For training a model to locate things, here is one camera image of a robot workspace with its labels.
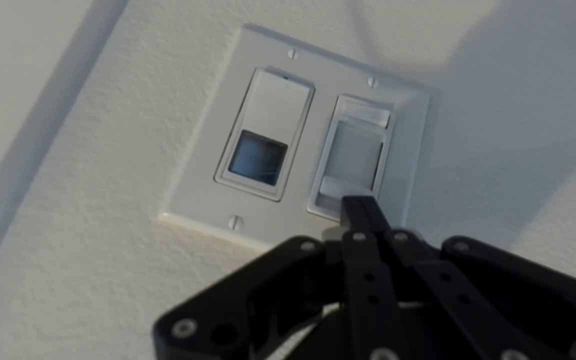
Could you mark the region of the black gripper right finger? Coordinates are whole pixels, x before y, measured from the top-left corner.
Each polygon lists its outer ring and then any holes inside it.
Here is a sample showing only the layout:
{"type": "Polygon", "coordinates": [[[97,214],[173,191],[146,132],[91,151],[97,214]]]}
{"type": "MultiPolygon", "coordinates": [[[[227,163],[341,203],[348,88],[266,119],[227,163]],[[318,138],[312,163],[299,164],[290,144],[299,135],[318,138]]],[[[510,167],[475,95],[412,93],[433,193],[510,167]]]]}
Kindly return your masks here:
{"type": "Polygon", "coordinates": [[[402,292],[448,320],[470,360],[571,360],[576,278],[485,243],[432,249],[409,231],[386,237],[402,292]]]}

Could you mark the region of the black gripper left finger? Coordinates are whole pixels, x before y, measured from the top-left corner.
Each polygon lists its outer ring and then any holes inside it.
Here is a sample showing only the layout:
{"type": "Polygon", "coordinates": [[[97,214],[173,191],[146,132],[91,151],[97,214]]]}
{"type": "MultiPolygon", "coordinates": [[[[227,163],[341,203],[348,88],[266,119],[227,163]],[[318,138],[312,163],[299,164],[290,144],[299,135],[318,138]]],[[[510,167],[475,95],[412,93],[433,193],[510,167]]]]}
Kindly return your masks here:
{"type": "Polygon", "coordinates": [[[402,324],[370,198],[341,203],[343,237],[293,237],[173,306],[152,328],[156,360],[402,360],[402,324]]]}

